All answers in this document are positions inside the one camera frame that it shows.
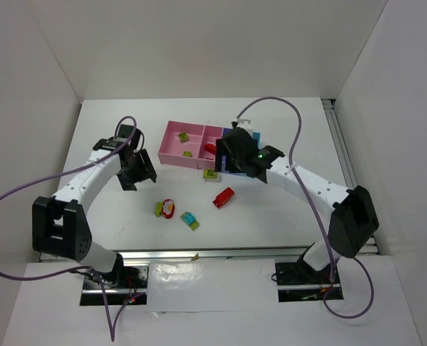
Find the red lego brick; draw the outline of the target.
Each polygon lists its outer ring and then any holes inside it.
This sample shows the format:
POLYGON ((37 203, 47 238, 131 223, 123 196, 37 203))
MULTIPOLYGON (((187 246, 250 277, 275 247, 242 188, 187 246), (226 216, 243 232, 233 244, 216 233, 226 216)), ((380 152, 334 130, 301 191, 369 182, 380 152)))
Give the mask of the red lego brick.
POLYGON ((204 146, 204 150, 212 155, 216 155, 216 146, 212 143, 207 143, 204 146))
POLYGON ((234 197, 234 191, 232 188, 227 187, 225 190, 220 192, 215 199, 213 204, 218 208, 223 208, 232 198, 234 197))

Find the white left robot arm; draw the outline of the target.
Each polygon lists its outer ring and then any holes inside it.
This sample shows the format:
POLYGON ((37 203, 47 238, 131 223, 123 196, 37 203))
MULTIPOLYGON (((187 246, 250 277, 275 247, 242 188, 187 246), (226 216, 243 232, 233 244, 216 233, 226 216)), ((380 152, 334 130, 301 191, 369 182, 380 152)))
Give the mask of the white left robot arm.
POLYGON ((93 241, 87 212, 113 177, 124 191, 134 191, 136 184, 148 179, 156 181, 143 144, 144 135, 135 125, 120 123, 113 137, 93 146, 84 170, 51 197, 38 197, 32 204, 33 249, 90 267, 112 287, 136 275, 121 254, 93 241))

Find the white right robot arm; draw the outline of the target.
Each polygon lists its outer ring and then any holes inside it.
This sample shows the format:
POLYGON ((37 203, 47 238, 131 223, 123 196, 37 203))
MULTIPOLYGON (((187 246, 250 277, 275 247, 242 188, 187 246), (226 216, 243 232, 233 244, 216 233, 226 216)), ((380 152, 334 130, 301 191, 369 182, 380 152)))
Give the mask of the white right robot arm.
POLYGON ((328 220, 321 241, 298 260, 303 271, 334 273, 336 262, 341 257, 354 258, 379 228, 366 188, 332 183, 293 163, 272 146, 259 147, 243 128, 231 129, 216 140, 215 169, 221 168, 280 187, 308 203, 318 218, 328 220))

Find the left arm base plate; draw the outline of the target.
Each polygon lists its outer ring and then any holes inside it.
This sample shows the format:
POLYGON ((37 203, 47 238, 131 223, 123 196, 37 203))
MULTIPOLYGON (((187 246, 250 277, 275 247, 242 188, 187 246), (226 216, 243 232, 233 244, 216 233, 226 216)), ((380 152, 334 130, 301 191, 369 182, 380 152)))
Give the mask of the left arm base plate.
MULTIPOLYGON (((123 278, 116 283, 103 280, 108 305, 120 306, 125 301, 130 306, 146 305, 148 278, 149 266, 137 264, 129 266, 123 278)), ((101 286, 91 273, 84 276, 79 305, 104 306, 101 286)))

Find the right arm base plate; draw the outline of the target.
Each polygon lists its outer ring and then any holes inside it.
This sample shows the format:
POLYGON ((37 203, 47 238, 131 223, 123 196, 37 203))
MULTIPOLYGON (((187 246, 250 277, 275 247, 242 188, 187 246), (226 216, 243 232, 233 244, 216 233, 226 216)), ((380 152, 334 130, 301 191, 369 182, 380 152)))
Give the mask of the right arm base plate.
POLYGON ((271 280, 277 285, 278 302, 343 300, 340 277, 330 279, 331 266, 317 272, 303 262, 276 262, 271 280))

